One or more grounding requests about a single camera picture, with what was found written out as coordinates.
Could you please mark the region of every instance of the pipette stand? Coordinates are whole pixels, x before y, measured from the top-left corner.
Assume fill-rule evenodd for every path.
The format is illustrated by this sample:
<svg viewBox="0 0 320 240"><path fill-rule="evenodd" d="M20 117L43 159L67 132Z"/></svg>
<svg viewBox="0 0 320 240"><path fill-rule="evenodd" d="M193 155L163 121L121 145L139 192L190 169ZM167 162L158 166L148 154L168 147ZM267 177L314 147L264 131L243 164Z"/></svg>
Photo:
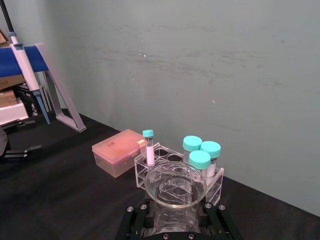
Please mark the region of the pipette stand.
<svg viewBox="0 0 320 240"><path fill-rule="evenodd" d="M47 70L43 71L42 74L48 87L56 119L68 125L72 129L78 131L79 133L83 132L87 128L84 125L84 122L82 121L71 97L69 96L67 89L59 75L58 69L52 61L46 46L43 43L37 43L35 44L35 46L41 54L45 64L47 65ZM60 95L71 117L68 117L63 113L56 89L58 89L58 91L60 92Z"/></svg>

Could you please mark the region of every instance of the metal screw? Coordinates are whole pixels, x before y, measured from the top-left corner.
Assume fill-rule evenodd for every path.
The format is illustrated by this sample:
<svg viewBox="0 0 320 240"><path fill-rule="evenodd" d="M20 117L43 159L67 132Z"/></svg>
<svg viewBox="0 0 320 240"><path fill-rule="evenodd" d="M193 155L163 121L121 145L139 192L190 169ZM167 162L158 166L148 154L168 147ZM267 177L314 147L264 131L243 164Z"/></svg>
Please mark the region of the metal screw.
<svg viewBox="0 0 320 240"><path fill-rule="evenodd" d="M162 238L163 238L164 240L168 240L168 239L169 239L169 234L168 234L168 233L164 233L164 234L162 235Z"/></svg>
<svg viewBox="0 0 320 240"><path fill-rule="evenodd" d="M226 209L226 206L223 205L223 204L220 204L220 205L219 205L219 209L220 209L220 210L225 210L225 209Z"/></svg>
<svg viewBox="0 0 320 240"><path fill-rule="evenodd" d="M188 238L190 240L194 240L194 239L196 239L196 236L193 233L189 233Z"/></svg>
<svg viewBox="0 0 320 240"><path fill-rule="evenodd" d="M205 206L207 209L212 208L212 204L211 204L210 202L207 202L204 206Z"/></svg>
<svg viewBox="0 0 320 240"><path fill-rule="evenodd" d="M128 206L128 207L126 208L126 210L127 210L128 212L132 212L132 211L134 210L134 207L133 207L133 206Z"/></svg>
<svg viewBox="0 0 320 240"><path fill-rule="evenodd" d="M141 204L140 209L145 210L147 208L146 204Z"/></svg>

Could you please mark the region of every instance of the glass beaker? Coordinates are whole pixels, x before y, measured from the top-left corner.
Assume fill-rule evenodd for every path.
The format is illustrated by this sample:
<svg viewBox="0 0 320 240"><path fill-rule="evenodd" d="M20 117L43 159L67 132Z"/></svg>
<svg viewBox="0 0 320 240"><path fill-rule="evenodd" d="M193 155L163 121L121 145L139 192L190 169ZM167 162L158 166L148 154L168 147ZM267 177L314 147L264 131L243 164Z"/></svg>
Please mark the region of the glass beaker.
<svg viewBox="0 0 320 240"><path fill-rule="evenodd" d="M154 228L148 236L164 232L199 233L198 203L207 184L193 166L165 162L152 168L145 178L145 190L154 200Z"/></svg>

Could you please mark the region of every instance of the white box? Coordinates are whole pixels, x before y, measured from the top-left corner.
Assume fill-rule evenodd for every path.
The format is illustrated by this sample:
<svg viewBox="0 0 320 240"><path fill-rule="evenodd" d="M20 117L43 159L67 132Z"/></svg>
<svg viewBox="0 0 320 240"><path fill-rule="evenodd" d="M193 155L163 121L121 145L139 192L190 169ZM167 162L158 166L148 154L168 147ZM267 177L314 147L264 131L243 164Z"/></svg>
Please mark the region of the white box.
<svg viewBox="0 0 320 240"><path fill-rule="evenodd" d="M16 105L0 107L0 125L29 117L20 98L17 98L17 102Z"/></svg>

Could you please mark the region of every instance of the small vial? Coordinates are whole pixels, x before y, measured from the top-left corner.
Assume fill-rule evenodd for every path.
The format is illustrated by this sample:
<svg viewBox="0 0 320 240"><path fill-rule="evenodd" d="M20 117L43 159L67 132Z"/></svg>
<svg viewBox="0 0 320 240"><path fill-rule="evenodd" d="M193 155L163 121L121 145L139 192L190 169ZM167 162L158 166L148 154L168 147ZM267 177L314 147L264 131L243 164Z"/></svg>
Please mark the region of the small vial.
<svg viewBox="0 0 320 240"><path fill-rule="evenodd" d="M196 150L192 151L189 155L189 164L198 169L205 180L207 179L208 167L210 166L210 163L211 157L206 151Z"/></svg>
<svg viewBox="0 0 320 240"><path fill-rule="evenodd" d="M216 162L221 153L221 146L215 141L204 141L201 143L200 150L210 154L211 163L207 170L207 178L212 178L215 175Z"/></svg>
<svg viewBox="0 0 320 240"><path fill-rule="evenodd" d="M200 150L202 139L198 136L186 136L183 139L183 162L189 163L189 155L192 151Z"/></svg>
<svg viewBox="0 0 320 240"><path fill-rule="evenodd" d="M148 166L155 165L154 152L154 131L152 129L143 130L142 135L145 139L146 164Z"/></svg>

